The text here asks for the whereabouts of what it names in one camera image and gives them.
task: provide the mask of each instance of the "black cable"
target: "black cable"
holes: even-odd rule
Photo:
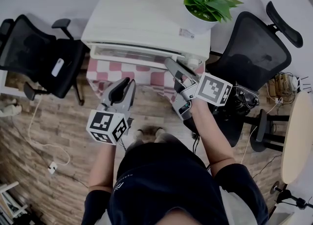
[[[269,161],[266,165],[265,165],[265,167],[263,168],[263,169],[261,169],[261,171],[259,172],[259,173],[257,173],[254,177],[252,177],[253,179],[257,176],[257,175],[259,175],[259,174],[261,174],[261,172],[272,162],[272,161],[274,161],[274,159],[276,158],[276,157],[281,157],[283,154],[281,154],[281,155],[279,155],[279,156],[275,156],[271,161]]]
[[[126,151],[126,147],[125,147],[125,145],[124,145],[124,143],[123,143],[122,138],[121,138],[121,140],[120,140],[119,144],[120,144],[120,145],[124,148],[124,150]]]
[[[197,151],[197,146],[199,144],[199,141],[200,141],[200,136],[197,135],[196,138],[195,138],[195,141],[194,141],[194,145],[192,146],[192,152],[195,154],[196,151]]]
[[[66,174],[64,174],[64,173],[62,173],[62,172],[60,172],[60,171],[56,171],[56,172],[57,172],[57,174],[59,174],[59,175],[61,175],[61,176],[68,177],[68,178],[71,178],[71,179],[73,179],[73,180],[79,182],[80,184],[82,184],[82,185],[85,186],[86,188],[88,188],[83,182],[81,182],[80,180],[76,179],[74,176],[66,175]]]
[[[43,156],[25,139],[25,137],[21,134],[21,132],[20,132],[20,130],[18,129],[18,127],[15,126],[12,116],[11,116],[11,122],[12,122],[13,127],[17,130],[17,132],[18,132],[19,135],[23,138],[23,140],[27,143],[27,145],[28,145],[38,156],[40,156],[40,158],[43,160],[44,164],[45,164],[47,167],[49,167],[49,164],[45,161],[45,159],[43,158]],[[81,181],[79,181],[79,180],[76,179],[75,177],[73,177],[73,176],[68,176],[68,175],[66,175],[66,174],[64,174],[64,173],[62,173],[62,172],[60,172],[60,171],[56,171],[56,172],[57,172],[57,174],[63,175],[63,176],[68,177],[68,178],[71,178],[71,179],[73,179],[73,180],[79,182],[80,184],[82,184],[82,185],[85,186],[86,188],[88,188],[84,183],[82,183]]]
[[[272,123],[272,125],[270,126],[270,128],[269,128],[269,130],[271,131],[272,130],[272,127],[275,125],[275,131],[272,133],[272,134],[274,134],[274,133],[276,133],[276,130],[277,130],[277,125],[276,125],[276,123]]]
[[[289,203],[289,202],[280,202],[280,203],[289,204],[289,205],[291,205],[291,206],[297,206],[297,204],[292,204],[292,203]]]

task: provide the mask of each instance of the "mesh chair back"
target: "mesh chair back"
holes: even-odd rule
[[[41,32],[25,15],[20,15],[0,54],[0,69],[25,74],[37,82],[55,41],[55,36]]]
[[[257,91],[290,63],[291,55],[281,40],[256,16],[242,12],[224,54],[207,70]]]

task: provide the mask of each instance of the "chair leg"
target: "chair leg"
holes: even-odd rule
[[[77,81],[75,80],[74,83],[73,83],[73,87],[75,89],[75,95],[76,95],[76,98],[78,100],[78,104],[79,106],[82,106],[85,101],[83,99],[80,98],[80,95],[79,95],[79,91],[78,91],[78,87],[77,87]]]

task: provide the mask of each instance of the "cable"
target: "cable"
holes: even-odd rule
[[[26,138],[21,134],[20,130],[18,129],[18,127],[15,125],[14,121],[13,121],[13,117],[11,116],[11,122],[13,127],[17,130],[17,132],[19,133],[19,135],[21,136],[21,138],[25,141],[25,143],[42,159],[42,161],[44,162],[44,164],[49,167],[48,163],[45,161],[45,159],[43,158],[43,156],[26,140]],[[74,176],[68,176],[60,171],[56,171],[57,174],[59,175],[63,175],[65,177],[71,178],[77,182],[79,182],[80,184],[82,184],[83,186],[85,186],[86,188],[88,188],[84,183],[82,183],[81,181],[79,181],[78,179],[76,179]]]
[[[246,144],[246,149],[245,149],[245,152],[244,152],[243,157],[241,158],[241,162],[240,162],[240,164],[243,164],[244,157],[245,157],[245,154],[246,154],[246,150],[247,150],[248,145],[249,145],[249,143],[250,143],[250,138],[251,138],[251,135],[252,135],[253,131],[255,131],[255,130],[256,130],[256,128],[257,128],[257,127],[258,127],[258,126],[256,126],[256,127],[254,128],[254,130],[252,130],[252,132],[251,132],[251,134],[250,134],[250,136],[249,136],[248,143]]]
[[[195,141],[194,141],[194,145],[192,146],[192,152],[195,154],[197,151],[197,146],[199,144],[200,141],[200,136],[196,135]]]
[[[277,104],[279,104],[279,103],[276,103],[275,104],[275,106],[274,107],[272,107],[271,109],[270,109],[270,111],[268,111],[266,114],[268,114],[269,112],[271,112],[276,106],[277,106]],[[253,131],[255,131],[255,129],[257,128],[258,126],[256,126],[255,128],[254,128],[254,130],[252,130],[252,132],[251,132],[251,134],[250,134],[250,136],[249,136],[249,139],[248,139],[248,143],[246,144],[246,149],[245,149],[245,152],[244,152],[244,155],[243,155],[243,157],[242,157],[242,159],[241,159],[241,162],[240,162],[240,164],[243,164],[243,161],[244,161],[244,157],[245,157],[245,154],[246,154],[246,151],[247,151],[247,148],[248,148],[248,145],[249,145],[249,143],[250,143],[250,138],[251,138],[251,135],[252,135],[252,133],[253,133]]]
[[[295,93],[293,92],[293,99],[292,99],[292,101],[291,102],[289,102],[289,103],[282,103],[282,105],[280,105],[279,107],[278,107],[278,109],[277,109],[277,115],[279,115],[279,109],[280,109],[280,107],[281,106],[283,106],[283,105],[288,105],[288,104],[292,104],[293,102],[294,102],[294,100],[295,100]]]
[[[126,147],[125,147],[125,145],[124,145],[124,143],[123,143],[123,140],[122,140],[122,138],[120,139],[120,142],[119,142],[119,144],[124,148],[124,150],[126,151]]]
[[[67,162],[66,162],[66,163],[55,162],[55,164],[61,165],[61,166],[66,166],[66,165],[68,165],[69,162],[70,162],[70,156],[69,156],[69,153],[66,152],[64,148],[62,148],[62,147],[59,146],[59,145],[53,145],[53,144],[49,144],[49,143],[47,143],[47,144],[40,144],[40,143],[38,143],[38,142],[34,142],[34,141],[31,139],[31,137],[30,137],[30,129],[31,129],[31,126],[32,126],[32,124],[33,124],[34,117],[35,117],[35,115],[36,115],[37,109],[38,109],[38,107],[39,107],[39,105],[40,105],[42,99],[43,99],[43,96],[40,97],[40,100],[38,101],[38,104],[37,104],[37,106],[36,106],[36,108],[35,108],[35,111],[34,111],[34,113],[33,113],[33,116],[31,117],[31,120],[30,120],[30,123],[29,123],[29,126],[28,126],[28,139],[29,139],[29,142],[30,142],[30,143],[33,143],[33,144],[36,144],[36,145],[39,145],[39,146],[42,146],[42,147],[48,147],[48,146],[50,146],[50,147],[53,147],[53,148],[59,148],[59,149],[63,150],[64,153],[66,153],[66,155],[67,155],[67,157],[68,157]]]
[[[56,171],[56,172],[57,172],[57,174],[59,174],[59,175],[61,175],[61,176],[68,177],[68,178],[71,178],[71,179],[73,179],[73,180],[79,182],[80,184],[82,184],[82,185],[85,186],[86,188],[88,188],[83,182],[81,182],[80,180],[76,179],[74,176],[68,176],[68,175],[66,175],[66,174],[64,174],[64,173],[62,173],[62,172],[60,172],[60,171]]]
[[[275,158],[281,157],[282,155],[283,155],[283,154],[281,154],[281,155],[279,155],[279,156],[275,156],[271,161],[269,161],[269,162],[264,166],[263,169],[261,169],[261,171],[260,171],[259,173],[257,173],[257,174],[256,174],[254,177],[252,177],[252,178],[254,179],[257,175],[261,174],[261,172],[262,172],[272,161],[274,161]]]
[[[289,202],[280,202],[280,203],[289,204],[289,205],[291,205],[291,206],[297,206],[297,204],[292,204],[292,203],[289,203]]]
[[[273,123],[273,125],[275,125],[275,131],[273,132],[273,134],[274,134],[277,131],[277,125],[276,125],[276,123]]]

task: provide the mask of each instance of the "label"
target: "label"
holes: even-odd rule
[[[187,29],[183,29],[183,28],[179,29],[179,35],[186,37],[186,38],[190,38],[190,39],[195,38],[195,35],[193,33],[189,32]]]
[[[59,72],[60,72],[60,70],[61,70],[63,64],[64,64],[64,60],[61,59],[61,58],[59,58],[58,61],[57,61],[57,63],[55,64],[55,66],[54,66],[52,72],[51,72],[51,74],[52,74],[54,77],[57,77],[57,75],[59,74]]]

